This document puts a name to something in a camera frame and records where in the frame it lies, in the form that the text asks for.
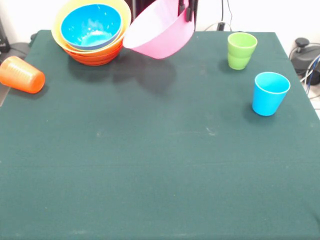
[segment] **green cup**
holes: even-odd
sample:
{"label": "green cup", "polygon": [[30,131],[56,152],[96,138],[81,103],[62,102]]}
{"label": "green cup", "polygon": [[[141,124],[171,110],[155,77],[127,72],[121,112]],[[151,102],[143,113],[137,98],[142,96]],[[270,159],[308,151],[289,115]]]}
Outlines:
{"label": "green cup", "polygon": [[254,53],[258,40],[246,32],[235,32],[228,36],[228,64],[235,70],[244,69]]}

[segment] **cup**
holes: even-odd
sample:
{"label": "cup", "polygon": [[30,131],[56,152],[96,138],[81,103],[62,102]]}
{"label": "cup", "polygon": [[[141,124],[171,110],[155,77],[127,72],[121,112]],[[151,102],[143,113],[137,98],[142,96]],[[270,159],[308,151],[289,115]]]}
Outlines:
{"label": "cup", "polygon": [[10,56],[0,65],[0,83],[30,94],[45,85],[45,74],[17,56]]}
{"label": "cup", "polygon": [[244,69],[254,53],[258,40],[246,32],[235,32],[228,36],[228,64],[234,70]]}
{"label": "cup", "polygon": [[254,79],[252,109],[261,116],[276,113],[290,89],[289,80],[275,72],[259,73]]}

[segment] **blue cable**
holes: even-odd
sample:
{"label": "blue cable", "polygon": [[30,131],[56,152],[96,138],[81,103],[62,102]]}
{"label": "blue cable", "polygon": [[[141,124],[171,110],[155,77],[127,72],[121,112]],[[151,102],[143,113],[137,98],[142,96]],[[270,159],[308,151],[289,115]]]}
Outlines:
{"label": "blue cable", "polygon": [[310,85],[311,85],[311,79],[312,79],[312,76],[314,75],[314,70],[315,70],[316,66],[318,65],[319,59],[320,59],[320,57],[318,57],[318,58],[314,61],[313,65],[312,65],[312,72],[311,72],[311,74],[310,74],[310,78],[309,78],[309,82],[308,82],[308,87],[306,88],[306,94],[309,94]]}

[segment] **pink bowl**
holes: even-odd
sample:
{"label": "pink bowl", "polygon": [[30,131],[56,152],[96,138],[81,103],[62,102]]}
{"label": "pink bowl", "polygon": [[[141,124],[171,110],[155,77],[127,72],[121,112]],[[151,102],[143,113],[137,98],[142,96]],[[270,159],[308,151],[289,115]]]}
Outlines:
{"label": "pink bowl", "polygon": [[130,25],[123,46],[155,59],[164,59],[179,51],[195,31],[194,16],[186,21],[189,2],[178,16],[179,0],[156,0]]}

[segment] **cable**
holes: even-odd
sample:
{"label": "cable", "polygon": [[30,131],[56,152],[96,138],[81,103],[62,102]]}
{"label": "cable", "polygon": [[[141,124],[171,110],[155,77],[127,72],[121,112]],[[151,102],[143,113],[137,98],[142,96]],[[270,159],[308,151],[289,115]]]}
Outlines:
{"label": "cable", "polygon": [[[313,71],[310,71],[310,72],[308,73],[308,76],[307,76],[307,77],[309,77],[309,76],[312,74],[312,72],[313,72]],[[305,76],[304,76],[303,78],[301,78],[300,83],[302,83],[305,79],[306,79]]]}
{"label": "cable", "polygon": [[224,21],[224,0],[221,0],[221,6],[222,6],[221,21],[217,21],[217,22],[211,24],[210,26],[208,26],[208,27],[204,30],[204,32],[207,31],[209,28],[211,28],[213,25],[216,25],[216,24],[219,24],[219,23],[227,24],[227,25],[229,26],[229,28],[230,28],[230,32],[232,32],[231,22],[232,22],[233,15],[232,15],[232,12],[231,12],[231,10],[230,10],[229,0],[226,0],[226,1],[227,1],[227,4],[228,4],[229,12],[230,12],[230,14],[231,14],[230,23],[227,23],[227,22]]}
{"label": "cable", "polygon": [[226,2],[228,3],[228,9],[229,9],[229,12],[230,12],[230,15],[231,15],[231,18],[230,18],[230,25],[231,25],[233,15],[232,15],[232,12],[230,10],[229,0],[226,0]]}
{"label": "cable", "polygon": [[19,49],[17,49],[17,48],[14,48],[14,47],[10,47],[11,49],[13,49],[13,50],[16,50],[16,51],[18,51],[19,53],[22,53],[22,54],[24,54],[24,55],[28,55],[27,53],[25,53],[24,51],[21,51],[21,50],[19,50]]}
{"label": "cable", "polygon": [[319,98],[319,97],[320,97],[320,94],[317,95],[317,96],[310,97],[309,99],[311,100],[311,99],[316,99],[316,98]]}
{"label": "cable", "polygon": [[289,53],[289,59],[291,60],[291,55],[296,52],[296,50],[298,49],[299,47],[296,46],[294,49],[291,50],[291,52]]}
{"label": "cable", "polygon": [[314,75],[315,68],[316,68],[316,66],[317,66],[317,64],[318,64],[318,62],[319,62],[319,58],[320,58],[320,57],[318,57],[317,60],[313,63],[312,72],[311,72],[311,75],[310,75],[310,78],[309,78],[308,88],[307,88],[307,92],[306,92],[307,95],[308,95],[309,92],[310,92],[311,79],[312,79],[312,77],[313,77],[313,75]]}
{"label": "cable", "polygon": [[221,9],[222,9],[221,21],[223,21],[224,20],[224,0],[221,0]]}
{"label": "cable", "polygon": [[304,76],[304,89],[307,91],[307,78],[309,76],[309,70],[311,69],[311,67],[313,66],[313,64],[318,61],[318,59],[320,58],[320,54],[318,56],[315,57],[315,59],[310,63],[310,65],[306,68],[306,72],[305,72],[305,76]]}
{"label": "cable", "polygon": [[306,73],[306,70],[303,70],[303,71],[300,71],[300,72],[296,72],[296,74],[298,75],[298,76],[300,76],[300,75],[302,75],[302,74],[305,74]]}
{"label": "cable", "polygon": [[219,24],[219,23],[225,23],[225,24],[227,24],[227,25],[229,26],[229,28],[230,28],[230,32],[232,31],[231,25],[230,25],[229,23],[224,22],[224,21],[217,21],[217,22],[211,24],[210,26],[208,26],[208,27],[204,30],[204,32],[207,31],[209,28],[211,28],[213,25],[216,25],[216,24]]}

